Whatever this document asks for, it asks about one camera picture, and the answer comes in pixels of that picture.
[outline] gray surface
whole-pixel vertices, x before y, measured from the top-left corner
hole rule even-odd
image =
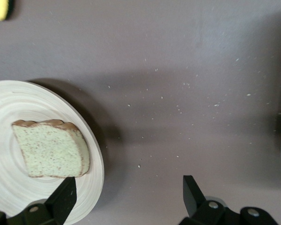
[[[98,137],[105,184],[78,224],[178,224],[184,174],[281,224],[281,0],[16,0],[6,79],[50,86]]]

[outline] round plate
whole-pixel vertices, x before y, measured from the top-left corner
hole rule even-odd
[[[104,181],[101,151],[85,120],[67,101],[29,82],[0,81],[0,210],[14,216],[31,202],[47,199],[63,181],[28,176],[11,128],[16,120],[50,119],[74,123],[90,150],[90,169],[87,174],[76,178],[77,202],[65,222],[70,225],[89,214],[99,199]]]

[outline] sponge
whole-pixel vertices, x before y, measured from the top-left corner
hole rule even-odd
[[[89,150],[80,130],[61,120],[18,120],[12,124],[30,177],[81,177]]]
[[[6,19],[10,7],[9,0],[0,0],[0,21]]]

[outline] screw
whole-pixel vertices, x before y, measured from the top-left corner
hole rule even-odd
[[[216,202],[210,202],[208,205],[210,208],[213,208],[213,209],[217,209],[219,207]]]
[[[248,213],[249,213],[251,216],[259,217],[259,212],[257,212],[255,209],[248,209]]]
[[[38,210],[38,207],[34,206],[34,207],[29,209],[29,212],[36,212],[37,210]]]

